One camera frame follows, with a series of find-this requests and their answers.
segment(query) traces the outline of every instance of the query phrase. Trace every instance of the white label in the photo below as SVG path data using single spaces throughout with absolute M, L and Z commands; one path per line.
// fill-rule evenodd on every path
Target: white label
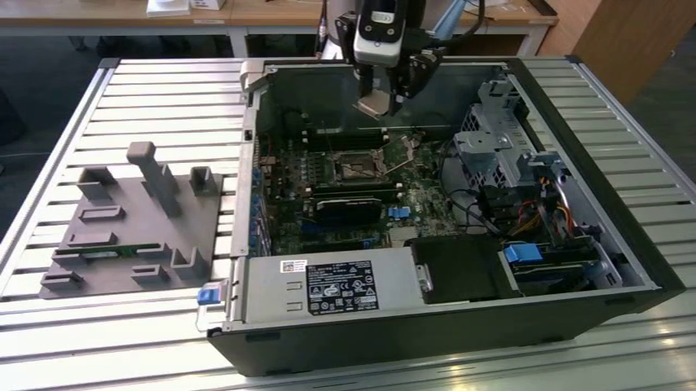
M 115 251 L 102 251 L 101 253 L 85 253 L 83 257 L 87 259 L 95 258 L 117 258 L 119 254 Z
M 308 268 L 308 260 L 306 259 L 293 259 L 288 261 L 281 261 L 281 273 L 296 273 L 298 271 L 305 271 Z
M 395 22 L 395 14 L 392 12 L 372 12 L 372 21 L 383 24 L 392 24 Z
M 218 19 L 194 19 L 194 24 L 225 24 L 224 20 Z

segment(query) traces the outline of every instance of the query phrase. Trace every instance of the black cable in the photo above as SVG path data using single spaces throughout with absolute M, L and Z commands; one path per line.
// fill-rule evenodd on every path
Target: black cable
M 472 12 L 472 11 L 465 11 L 465 13 L 469 14 L 469 15 L 479 16 L 479 14 L 476 12 Z M 484 16 L 484 18 L 487 18 L 487 20 L 496 20 L 496 18 L 492 18 L 491 16 Z
M 460 225 L 457 226 L 459 228 L 465 228 L 465 234 L 469 233 L 469 228 L 472 228 L 473 226 L 475 226 L 475 227 L 479 227 L 479 228 L 485 228 L 485 227 L 487 227 L 484 224 L 472 224 L 472 223 L 471 223 L 471 215 L 475 214 L 475 213 L 472 213 L 472 211 L 471 211 L 471 207 L 475 206 L 475 205 L 479 205 L 479 203 L 477 203 L 477 202 L 472 202 L 472 203 L 469 204 L 469 206 L 467 207 L 467 224 L 460 224 Z
M 453 46 L 457 46 L 461 42 L 467 40 L 468 37 L 471 37 L 477 30 L 483 26 L 483 22 L 487 18 L 487 0 L 479 0 L 479 14 L 477 14 L 477 22 L 475 25 L 467 30 L 464 34 L 461 34 L 459 37 L 452 37 L 445 40 L 436 40 L 429 47 L 447 47 L 448 49 Z
M 476 191 L 476 190 L 473 190 L 473 189 L 457 189 L 457 190 L 452 190 L 448 194 L 452 195 L 452 194 L 455 194 L 455 193 L 460 193 L 460 192 L 467 193 L 469 196 L 479 197 L 479 191 Z
M 465 208 L 465 206 L 463 204 L 460 204 L 452 198 L 449 200 L 452 201 L 452 203 L 457 207 L 457 209 L 460 209 L 463 212 L 467 213 L 467 216 L 472 216 L 473 218 L 476 218 L 485 225 L 487 231 L 492 235 L 496 235 L 496 236 L 500 236 L 500 237 L 504 237 L 504 238 L 508 237 L 508 235 L 503 233 L 503 231 L 499 229 L 499 227 L 495 226 L 493 223 L 489 220 L 487 220 L 485 217 L 483 217 L 479 214 L 473 213 L 468 208 Z

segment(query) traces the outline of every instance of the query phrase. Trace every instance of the wooden table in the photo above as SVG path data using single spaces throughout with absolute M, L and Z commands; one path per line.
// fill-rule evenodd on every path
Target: wooden table
M 236 55 L 246 56 L 246 37 L 252 34 L 314 34 L 320 22 L 321 0 L 234 0 L 230 15 L 233 48 Z M 449 2 L 440 2 L 441 9 L 429 9 L 440 16 Z M 535 55 L 547 31 L 559 22 L 556 15 L 543 15 L 528 0 L 511 0 L 509 5 L 487 9 L 487 23 L 479 34 L 524 36 L 519 55 Z M 476 23 L 477 17 L 463 14 L 460 28 L 463 33 Z M 431 29 L 436 18 L 424 21 Z
M 314 34 L 320 0 L 228 0 L 222 10 L 192 10 L 190 15 L 149 18 L 147 0 L 0 0 L 0 35 L 228 35 L 237 57 L 249 57 L 250 34 Z M 533 55 L 556 16 L 543 15 L 528 0 L 489 7 L 480 34 L 524 36 L 517 53 Z M 476 21 L 464 14 L 460 31 Z M 435 25 L 435 20 L 425 24 Z
M 0 36 L 230 35 L 233 1 L 149 18 L 147 0 L 0 0 Z

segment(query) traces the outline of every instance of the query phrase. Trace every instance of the aluminum table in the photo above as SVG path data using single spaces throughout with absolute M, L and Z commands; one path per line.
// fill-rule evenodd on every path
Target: aluminum table
M 525 63 L 688 287 L 643 314 L 574 341 L 447 357 L 245 378 L 205 341 L 225 316 L 200 313 L 197 289 L 45 301 L 51 264 L 82 193 L 82 167 L 126 164 L 153 141 L 175 174 L 210 165 L 226 176 L 214 279 L 232 268 L 238 143 L 245 106 L 240 59 L 103 63 L 0 244 L 0 388 L 193 389 L 687 389 L 696 385 L 696 188 L 583 64 Z M 532 121 L 547 148 L 542 124 Z

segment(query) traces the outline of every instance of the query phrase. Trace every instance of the metal frame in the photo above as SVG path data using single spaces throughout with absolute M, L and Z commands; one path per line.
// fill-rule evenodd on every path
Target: metal frame
M 11 231 L 0 244 L 0 257 L 12 263 L 3 270 L 3 298 L 0 298 L 0 377 L 8 389 L 257 389 L 297 391 L 322 389 L 468 389 L 472 386 L 493 391 L 509 389 L 658 389 L 688 388 L 696 381 L 696 192 L 686 177 L 679 178 L 676 165 L 664 152 L 654 147 L 654 141 L 635 120 L 614 103 L 600 83 L 587 74 L 582 65 L 566 59 L 527 59 L 531 72 L 562 111 L 571 129 L 586 143 L 591 156 L 624 203 L 662 253 L 682 277 L 690 290 L 678 298 L 642 314 L 624 315 L 595 328 L 574 341 L 455 354 L 408 362 L 389 362 L 364 367 L 340 368 L 310 372 L 297 376 L 249 379 L 241 376 L 230 363 L 220 356 L 197 330 L 198 308 L 196 289 L 165 291 L 157 294 L 111 295 L 86 300 L 41 301 L 35 299 L 38 279 L 46 270 L 46 255 L 61 241 L 65 226 L 61 219 L 70 213 L 77 193 L 70 182 L 77 178 L 78 168 L 66 167 L 70 160 L 86 162 L 85 152 L 73 153 L 73 145 L 122 143 L 139 137 L 138 128 L 119 127 L 118 121 L 90 122 L 89 108 L 111 104 L 106 98 L 131 91 L 134 103 L 153 101 L 158 95 L 187 99 L 181 87 L 206 89 L 205 96 L 217 91 L 240 91 L 237 71 L 230 81 L 186 82 L 179 84 L 114 83 L 107 75 L 113 70 L 99 70 L 91 87 L 81 101 L 77 113 L 51 154 L 50 161 L 38 177 Z M 210 69 L 213 65 L 240 64 L 234 59 L 125 60 L 123 65 L 153 64 L 166 73 L 173 64 L 190 64 Z M 202 77 L 214 75 L 201 71 Z M 169 134 L 175 143 L 202 143 L 182 128 L 206 124 L 237 130 L 242 123 L 237 114 L 226 118 L 194 117 L 186 112 L 208 110 L 212 105 L 177 106 L 175 121 L 165 118 L 146 120 L 155 132 Z M 229 105 L 230 112 L 237 112 Z M 78 137 L 78 130 L 87 132 Z M 542 143 L 554 148 L 552 139 L 540 131 Z M 186 147 L 194 159 L 213 155 L 209 151 L 234 148 L 220 144 Z M 208 164 L 226 175 L 228 197 L 234 191 L 237 162 L 216 158 Z M 121 175 L 138 175 L 113 166 Z M 232 247 L 234 202 L 220 217 L 220 248 Z M 47 224 L 27 224 L 34 219 Z M 29 236 L 25 244 L 21 237 Z M 225 252 L 214 263 L 214 278 L 224 279 L 232 272 L 232 260 Z M 221 308 L 209 308 L 201 315 L 201 328 L 209 328 L 224 320 Z
M 149 36 L 149 35 L 226 35 L 230 38 L 236 57 L 248 58 L 248 36 L 253 34 L 316 34 L 313 26 L 228 26 L 225 20 L 208 20 L 192 26 L 118 26 L 118 27 L 82 27 L 82 26 L 4 26 L 0 27 L 0 36 L 41 37 L 41 36 Z M 542 42 L 547 36 L 551 24 L 529 24 L 528 26 L 485 26 L 477 34 L 524 35 L 523 45 L 517 55 L 536 55 Z M 463 33 L 467 26 L 460 26 L 456 33 Z

